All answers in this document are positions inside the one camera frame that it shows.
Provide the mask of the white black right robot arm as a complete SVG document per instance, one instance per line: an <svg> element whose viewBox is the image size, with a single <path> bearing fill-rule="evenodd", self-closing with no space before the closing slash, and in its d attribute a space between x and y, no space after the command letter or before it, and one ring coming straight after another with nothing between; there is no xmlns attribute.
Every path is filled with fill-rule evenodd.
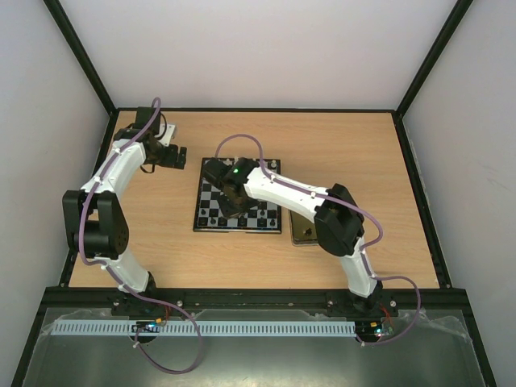
<svg viewBox="0 0 516 387"><path fill-rule="evenodd" d="M233 165L212 157L202 167L202 177L221 192L218 203L226 218L250 214L260 201L266 201L313 223L318 245L339 258L353 310L367 316L379 307L383 285L371 270L365 251L366 214L346 187L303 184L266 168L262 160L244 157Z"/></svg>

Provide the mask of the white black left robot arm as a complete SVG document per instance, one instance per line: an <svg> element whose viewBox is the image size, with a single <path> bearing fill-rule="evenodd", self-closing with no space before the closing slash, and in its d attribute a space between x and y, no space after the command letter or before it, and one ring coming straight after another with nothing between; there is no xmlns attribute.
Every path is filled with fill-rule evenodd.
<svg viewBox="0 0 516 387"><path fill-rule="evenodd" d="M69 248L85 265L108 272L124 293L147 297L156 283L128 247L130 231L120 199L136 171L185 167L187 149L173 144L175 132L160 111L159 98L139 107L135 121L114 135L90 180L62 198Z"/></svg>

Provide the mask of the gold metal tin tray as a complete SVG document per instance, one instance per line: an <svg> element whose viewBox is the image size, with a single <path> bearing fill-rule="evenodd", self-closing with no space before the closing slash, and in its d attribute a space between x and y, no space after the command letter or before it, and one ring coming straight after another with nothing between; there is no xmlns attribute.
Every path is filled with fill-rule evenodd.
<svg viewBox="0 0 516 387"><path fill-rule="evenodd" d="M302 215L289 211L289 226L293 246L314 246L318 245L315 225ZM310 228L312 235L305 235L305 230Z"/></svg>

